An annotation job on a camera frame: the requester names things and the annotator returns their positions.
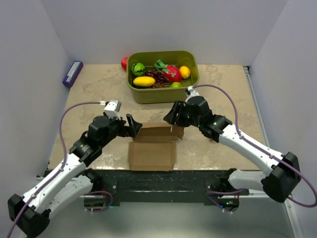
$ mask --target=purple object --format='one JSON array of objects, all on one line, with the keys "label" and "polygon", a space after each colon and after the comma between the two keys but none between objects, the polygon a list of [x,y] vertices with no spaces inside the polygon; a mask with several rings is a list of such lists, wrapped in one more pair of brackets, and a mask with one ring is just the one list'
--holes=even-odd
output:
[{"label": "purple object", "polygon": [[63,79],[63,84],[66,87],[71,88],[73,86],[83,66],[84,65],[81,61],[74,61],[67,75]]},{"label": "purple object", "polygon": [[113,203],[113,196],[112,196],[112,194],[109,193],[109,192],[106,192],[106,191],[95,191],[95,192],[89,192],[89,193],[87,193],[86,195],[96,194],[96,193],[103,193],[103,194],[108,195],[108,196],[110,197],[110,203],[109,203],[107,206],[104,206],[104,207],[102,207],[102,208],[100,208],[100,209],[96,209],[96,210],[94,210],[94,209],[88,209],[88,210],[89,210],[89,211],[92,211],[92,212],[102,212],[102,211],[107,210],[107,209],[112,205],[112,203]]}]

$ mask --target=green basket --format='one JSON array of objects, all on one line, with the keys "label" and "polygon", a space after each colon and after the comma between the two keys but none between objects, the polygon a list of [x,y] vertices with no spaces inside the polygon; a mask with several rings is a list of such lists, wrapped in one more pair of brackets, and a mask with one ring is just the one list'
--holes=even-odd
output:
[{"label": "green basket", "polygon": [[[180,88],[149,88],[137,89],[132,87],[135,78],[131,72],[132,64],[140,62],[146,70],[156,69],[154,64],[161,60],[165,64],[172,64],[180,68],[186,66],[190,69],[191,76],[183,79]],[[127,65],[127,84],[131,89],[133,99],[140,104],[145,103],[170,103],[174,101],[184,101],[186,99],[185,89],[188,86],[197,85],[199,82],[198,69],[195,57],[187,51],[159,51],[159,52],[140,52],[131,55]]]}]

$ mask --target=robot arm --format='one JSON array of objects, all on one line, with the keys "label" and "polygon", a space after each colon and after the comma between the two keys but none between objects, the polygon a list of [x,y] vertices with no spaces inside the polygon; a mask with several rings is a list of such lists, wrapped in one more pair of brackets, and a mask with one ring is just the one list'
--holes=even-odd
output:
[{"label": "robot arm", "polygon": [[[117,136],[135,137],[142,124],[127,114],[129,126],[120,115],[121,103],[111,100],[106,103],[104,115],[95,117],[86,131],[67,155],[65,166],[60,163],[48,176],[23,196],[13,195],[8,200],[10,219],[16,218],[18,227],[29,237],[42,233],[50,218],[59,210],[98,185],[98,176],[86,168],[102,153],[102,149]],[[78,178],[75,176],[86,170]],[[21,217],[17,217],[25,207]]]},{"label": "robot arm", "polygon": [[260,171],[229,170],[229,174],[226,175],[227,181],[225,183],[219,181],[211,187],[211,190],[229,191],[241,188],[262,190],[273,200],[284,202],[301,178],[279,163],[279,160],[299,170],[297,157],[291,152],[283,155],[241,131],[237,133],[237,127],[230,120],[212,113],[207,101],[193,87],[189,87],[186,93],[186,101],[176,101],[164,120],[182,127],[196,126],[205,137],[237,151],[260,169]]}]

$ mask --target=grape cluster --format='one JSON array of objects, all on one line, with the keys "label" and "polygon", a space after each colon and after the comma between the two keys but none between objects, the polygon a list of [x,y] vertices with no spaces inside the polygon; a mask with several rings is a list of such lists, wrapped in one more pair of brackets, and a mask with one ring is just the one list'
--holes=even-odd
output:
[{"label": "grape cluster", "polygon": [[164,75],[158,70],[148,70],[145,72],[145,76],[152,77],[155,79],[155,84],[149,88],[163,88],[164,83],[167,82]]}]

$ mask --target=yellow lemon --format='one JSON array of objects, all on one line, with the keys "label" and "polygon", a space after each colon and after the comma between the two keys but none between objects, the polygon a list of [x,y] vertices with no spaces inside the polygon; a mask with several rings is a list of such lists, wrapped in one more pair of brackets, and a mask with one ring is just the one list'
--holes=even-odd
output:
[{"label": "yellow lemon", "polygon": [[183,79],[187,79],[190,76],[190,69],[186,66],[181,66],[179,72],[182,75]]}]

